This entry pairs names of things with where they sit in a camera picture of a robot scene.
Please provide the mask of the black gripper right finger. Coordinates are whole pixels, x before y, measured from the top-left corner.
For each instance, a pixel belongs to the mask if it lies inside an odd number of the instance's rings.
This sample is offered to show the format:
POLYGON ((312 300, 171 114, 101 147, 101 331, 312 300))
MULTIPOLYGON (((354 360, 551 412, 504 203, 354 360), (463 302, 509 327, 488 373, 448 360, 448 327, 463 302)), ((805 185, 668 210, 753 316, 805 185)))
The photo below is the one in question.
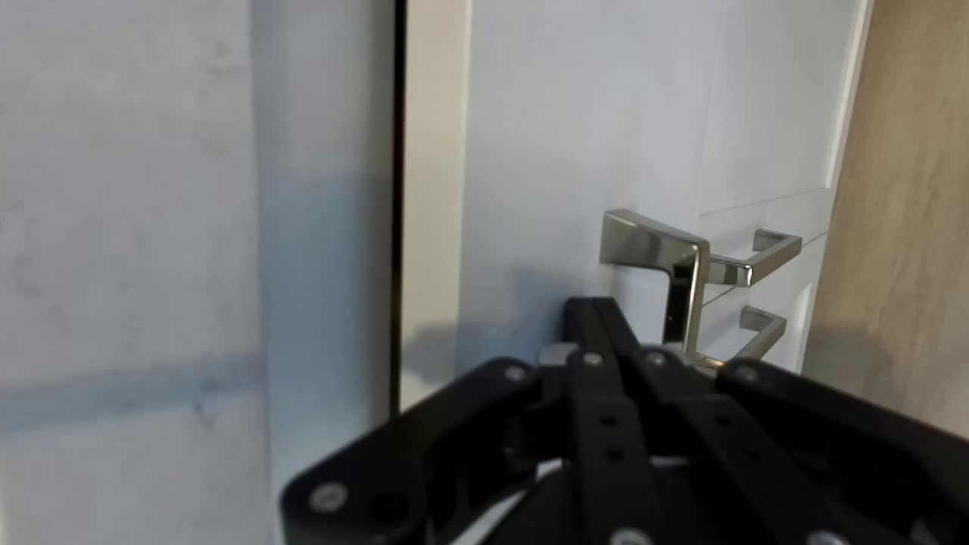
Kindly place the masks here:
POLYGON ((716 373, 637 341, 609 297, 562 305, 562 335, 617 364, 652 455, 722 545, 969 545, 969 442, 753 359, 716 373))

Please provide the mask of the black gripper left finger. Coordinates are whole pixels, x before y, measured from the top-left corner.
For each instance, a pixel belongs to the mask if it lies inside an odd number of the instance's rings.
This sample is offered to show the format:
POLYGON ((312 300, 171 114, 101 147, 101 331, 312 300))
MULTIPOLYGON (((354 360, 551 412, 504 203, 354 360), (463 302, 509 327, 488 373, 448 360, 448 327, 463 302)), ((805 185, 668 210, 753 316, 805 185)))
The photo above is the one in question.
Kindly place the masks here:
POLYGON ((448 545, 566 455, 566 371, 495 359, 279 493, 286 545, 448 545))

